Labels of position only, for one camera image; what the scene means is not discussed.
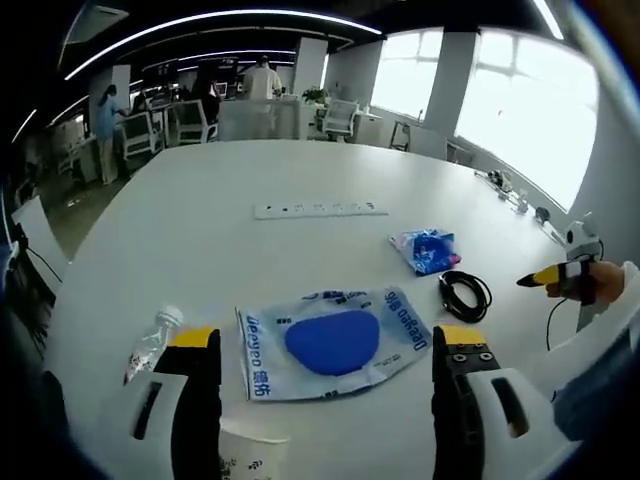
bottle cap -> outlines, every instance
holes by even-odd
[[[184,322],[184,315],[180,309],[173,305],[164,305],[156,314],[156,318],[161,318],[176,327],[182,326]]]

sponge package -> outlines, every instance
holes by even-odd
[[[381,383],[431,346],[399,288],[324,291],[236,310],[250,400],[333,397]]]

potted plant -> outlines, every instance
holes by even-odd
[[[311,87],[302,94],[302,98],[304,98],[307,103],[320,103],[324,105],[326,97],[327,92],[319,87]]]

blue sponge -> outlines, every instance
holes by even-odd
[[[373,358],[380,343],[378,319],[362,310],[302,320],[287,330],[287,350],[319,375],[346,375]]]

yellow label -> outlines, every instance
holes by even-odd
[[[554,283],[558,283],[560,281],[560,270],[558,269],[558,265],[552,265],[541,272],[536,273],[533,276],[533,279],[540,285],[552,285]]]
[[[201,327],[186,330],[176,336],[170,347],[206,347],[209,342],[209,335],[215,330],[214,327]]]
[[[482,334],[469,327],[460,325],[438,325],[444,332],[444,339],[447,345],[475,345],[476,343],[487,343]]]

